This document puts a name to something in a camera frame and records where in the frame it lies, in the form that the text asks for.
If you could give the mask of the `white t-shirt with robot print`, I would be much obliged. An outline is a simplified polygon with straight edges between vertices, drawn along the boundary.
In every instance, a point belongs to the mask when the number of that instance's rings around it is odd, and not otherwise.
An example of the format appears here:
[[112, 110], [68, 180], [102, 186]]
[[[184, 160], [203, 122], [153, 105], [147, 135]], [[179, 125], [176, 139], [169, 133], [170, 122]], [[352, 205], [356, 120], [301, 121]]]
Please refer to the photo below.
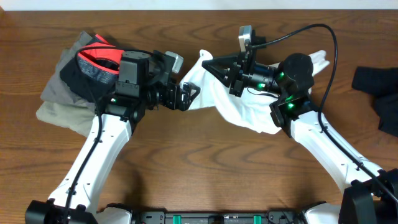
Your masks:
[[189, 110], [215, 107], [229, 123], [249, 128], [258, 133], [275, 134], [280, 131], [272, 118], [269, 105], [276, 96], [265, 96], [253, 89], [244, 89], [242, 96], [229, 94], [229, 89], [202, 67], [202, 62], [211, 60], [207, 50], [199, 51], [199, 59], [181, 83], [192, 83], [200, 87], [199, 95], [192, 101]]

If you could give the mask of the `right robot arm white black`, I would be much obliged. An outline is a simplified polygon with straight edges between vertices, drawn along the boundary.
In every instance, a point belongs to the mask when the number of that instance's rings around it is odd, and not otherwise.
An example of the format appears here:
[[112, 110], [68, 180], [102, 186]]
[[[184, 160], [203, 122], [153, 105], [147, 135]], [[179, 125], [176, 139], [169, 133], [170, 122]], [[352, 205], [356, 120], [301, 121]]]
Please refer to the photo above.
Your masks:
[[342, 191], [341, 205], [312, 205], [296, 223], [397, 223], [397, 169], [385, 171], [361, 155], [313, 104], [310, 56], [295, 53], [272, 68], [240, 53], [205, 60], [202, 66], [232, 95], [240, 97], [246, 87], [276, 94], [270, 105], [274, 124], [304, 146]]

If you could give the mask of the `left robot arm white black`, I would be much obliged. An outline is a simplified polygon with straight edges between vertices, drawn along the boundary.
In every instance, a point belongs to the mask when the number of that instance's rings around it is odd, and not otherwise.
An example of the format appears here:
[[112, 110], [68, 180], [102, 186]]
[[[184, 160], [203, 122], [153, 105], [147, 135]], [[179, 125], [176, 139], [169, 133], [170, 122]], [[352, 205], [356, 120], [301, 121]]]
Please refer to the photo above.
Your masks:
[[185, 111], [200, 88], [191, 83], [182, 86], [172, 79], [183, 58], [173, 52], [122, 50], [118, 70], [109, 70], [110, 78], [83, 68], [84, 50], [75, 55], [76, 68], [71, 77], [86, 90], [95, 104], [96, 115], [90, 133], [78, 157], [61, 184], [46, 202], [33, 200], [25, 212], [26, 223], [131, 223], [134, 214], [120, 204], [98, 212], [99, 197], [109, 172], [124, 145], [130, 140], [146, 110], [163, 105]]

